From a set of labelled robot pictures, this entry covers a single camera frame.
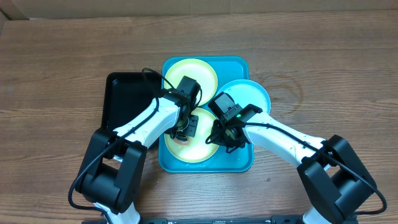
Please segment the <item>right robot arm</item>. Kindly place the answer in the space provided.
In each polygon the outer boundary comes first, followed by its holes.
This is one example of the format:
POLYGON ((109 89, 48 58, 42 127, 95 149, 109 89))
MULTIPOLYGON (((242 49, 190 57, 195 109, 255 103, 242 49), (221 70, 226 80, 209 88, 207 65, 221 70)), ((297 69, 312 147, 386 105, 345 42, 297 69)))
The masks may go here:
POLYGON ((209 104, 217 117, 208 143, 237 149, 253 144, 278 155, 296 168, 312 204, 301 223, 346 223, 364 215, 360 206, 379 194, 377 185, 349 142, 296 131, 257 106, 233 102, 209 104))

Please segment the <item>dark wet sponge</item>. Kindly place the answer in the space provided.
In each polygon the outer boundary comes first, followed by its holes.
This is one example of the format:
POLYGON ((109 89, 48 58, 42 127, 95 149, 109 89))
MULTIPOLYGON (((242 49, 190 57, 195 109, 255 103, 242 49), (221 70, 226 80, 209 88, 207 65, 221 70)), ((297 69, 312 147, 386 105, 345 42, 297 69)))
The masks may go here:
POLYGON ((189 139, 186 135, 179 135, 177 134, 174 138, 174 142, 180 145, 188 145, 189 139))

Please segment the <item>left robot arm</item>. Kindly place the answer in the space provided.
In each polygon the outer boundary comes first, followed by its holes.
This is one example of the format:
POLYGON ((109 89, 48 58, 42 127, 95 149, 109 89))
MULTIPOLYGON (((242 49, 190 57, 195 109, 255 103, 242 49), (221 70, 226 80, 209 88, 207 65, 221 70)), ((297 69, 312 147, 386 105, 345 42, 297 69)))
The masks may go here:
POLYGON ((165 132, 189 128, 202 90, 166 89, 130 122, 92 135, 68 203, 78 210, 98 211, 105 223, 141 223, 134 206, 148 148, 165 132))

